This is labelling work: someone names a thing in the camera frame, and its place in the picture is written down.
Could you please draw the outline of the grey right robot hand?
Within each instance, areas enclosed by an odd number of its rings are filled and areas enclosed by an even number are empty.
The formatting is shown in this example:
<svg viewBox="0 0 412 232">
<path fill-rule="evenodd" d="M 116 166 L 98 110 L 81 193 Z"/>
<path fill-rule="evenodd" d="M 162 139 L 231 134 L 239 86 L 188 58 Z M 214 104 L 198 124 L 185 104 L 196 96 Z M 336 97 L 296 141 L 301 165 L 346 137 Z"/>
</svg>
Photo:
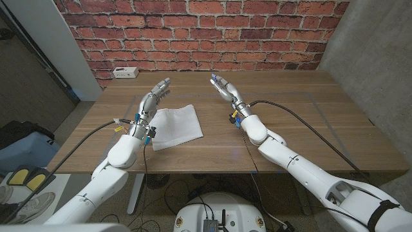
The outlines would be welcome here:
<svg viewBox="0 0 412 232">
<path fill-rule="evenodd" d="M 249 117 L 252 115 L 250 107 L 244 102 L 240 92 L 233 84 L 226 81 L 223 77 L 215 74 L 212 74 L 212 79 L 210 82 L 221 97 L 230 102 L 232 108 L 237 110 L 241 116 Z"/>
</svg>

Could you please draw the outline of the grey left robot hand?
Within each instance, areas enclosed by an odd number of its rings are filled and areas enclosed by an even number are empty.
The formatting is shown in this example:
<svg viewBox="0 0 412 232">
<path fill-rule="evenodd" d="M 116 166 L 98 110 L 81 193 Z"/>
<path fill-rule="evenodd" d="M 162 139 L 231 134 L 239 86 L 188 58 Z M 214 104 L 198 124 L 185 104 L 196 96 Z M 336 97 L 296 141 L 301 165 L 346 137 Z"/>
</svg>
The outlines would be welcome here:
<svg viewBox="0 0 412 232">
<path fill-rule="evenodd" d="M 151 122 L 157 112 L 158 104 L 170 93 L 168 90 L 169 85 L 170 78 L 168 77 L 156 84 L 149 93 L 143 96 L 137 110 L 140 119 L 148 124 Z"/>
</svg>

